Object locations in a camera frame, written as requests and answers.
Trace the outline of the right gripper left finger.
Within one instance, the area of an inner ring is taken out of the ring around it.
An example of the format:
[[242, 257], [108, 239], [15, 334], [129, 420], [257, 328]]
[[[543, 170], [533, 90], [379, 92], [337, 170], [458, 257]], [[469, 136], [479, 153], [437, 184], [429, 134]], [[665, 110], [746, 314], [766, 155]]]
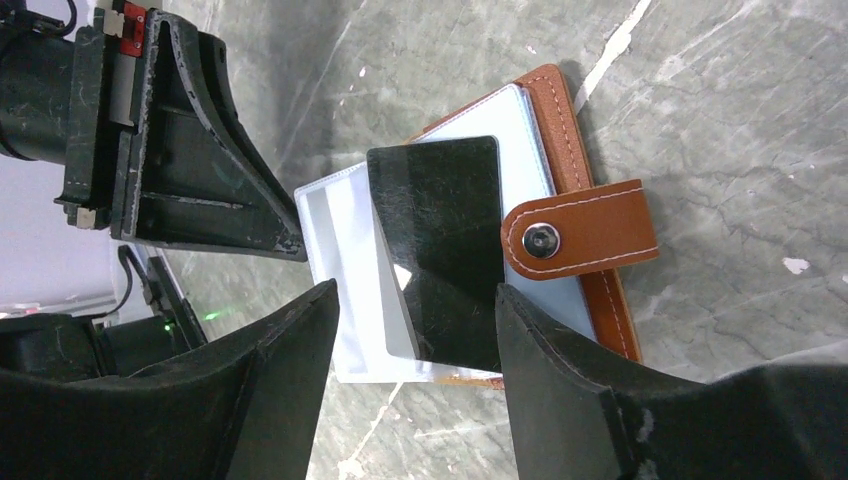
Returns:
[[303, 479], [339, 321], [334, 280], [128, 377], [1, 373], [5, 479]]

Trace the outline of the black credit card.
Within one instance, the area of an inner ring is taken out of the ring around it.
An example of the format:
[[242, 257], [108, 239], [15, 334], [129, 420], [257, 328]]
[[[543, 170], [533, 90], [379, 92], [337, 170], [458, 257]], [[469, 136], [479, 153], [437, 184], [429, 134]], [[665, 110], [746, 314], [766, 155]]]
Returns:
[[505, 267], [492, 136], [373, 148], [371, 198], [424, 361], [498, 373]]

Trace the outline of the brown leather card holder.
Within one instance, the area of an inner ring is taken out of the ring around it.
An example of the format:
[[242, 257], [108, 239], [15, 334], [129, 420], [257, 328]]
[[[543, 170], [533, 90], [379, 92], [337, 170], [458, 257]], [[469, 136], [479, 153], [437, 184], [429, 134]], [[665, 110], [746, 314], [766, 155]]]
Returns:
[[[498, 144], [505, 277], [558, 323], [631, 361], [641, 350], [618, 271], [659, 247], [640, 180], [597, 185], [566, 81], [542, 65], [426, 127], [406, 144], [492, 136]], [[312, 276], [335, 280], [333, 362], [342, 383], [494, 385], [498, 373], [424, 361], [380, 227], [365, 159], [295, 194]]]

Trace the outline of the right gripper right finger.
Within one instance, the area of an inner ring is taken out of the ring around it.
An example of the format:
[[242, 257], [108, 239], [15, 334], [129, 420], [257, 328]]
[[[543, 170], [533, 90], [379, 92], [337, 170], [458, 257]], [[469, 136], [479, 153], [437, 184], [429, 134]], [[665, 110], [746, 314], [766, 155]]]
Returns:
[[523, 479], [843, 479], [847, 369], [771, 363], [711, 383], [627, 360], [509, 285], [497, 340]]

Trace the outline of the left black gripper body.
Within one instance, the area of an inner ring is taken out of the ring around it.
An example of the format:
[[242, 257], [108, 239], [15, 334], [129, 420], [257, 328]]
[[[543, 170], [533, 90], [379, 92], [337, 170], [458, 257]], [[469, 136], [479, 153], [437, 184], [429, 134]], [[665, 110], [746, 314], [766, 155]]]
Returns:
[[137, 229], [149, 130], [146, 1], [97, 1], [93, 21], [1, 4], [1, 152], [64, 169], [56, 202], [79, 229]]

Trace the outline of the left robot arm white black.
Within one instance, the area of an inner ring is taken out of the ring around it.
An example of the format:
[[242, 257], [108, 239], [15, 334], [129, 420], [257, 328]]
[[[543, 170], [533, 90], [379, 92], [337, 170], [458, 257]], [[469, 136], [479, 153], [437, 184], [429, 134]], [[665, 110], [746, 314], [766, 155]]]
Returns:
[[302, 262], [296, 205], [238, 119], [225, 43], [188, 20], [108, 1], [93, 22], [1, 5], [1, 151], [64, 169], [69, 225], [118, 241], [153, 314], [35, 313], [1, 324], [1, 365], [58, 381], [131, 374], [206, 343], [161, 258], [136, 244]]

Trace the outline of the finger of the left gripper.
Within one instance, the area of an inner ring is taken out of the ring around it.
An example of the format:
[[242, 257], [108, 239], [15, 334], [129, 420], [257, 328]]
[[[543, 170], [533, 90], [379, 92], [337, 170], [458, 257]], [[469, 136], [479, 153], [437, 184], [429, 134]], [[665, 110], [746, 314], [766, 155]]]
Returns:
[[119, 136], [114, 238], [306, 260], [296, 205], [238, 119], [221, 39], [150, 11], [133, 113]]

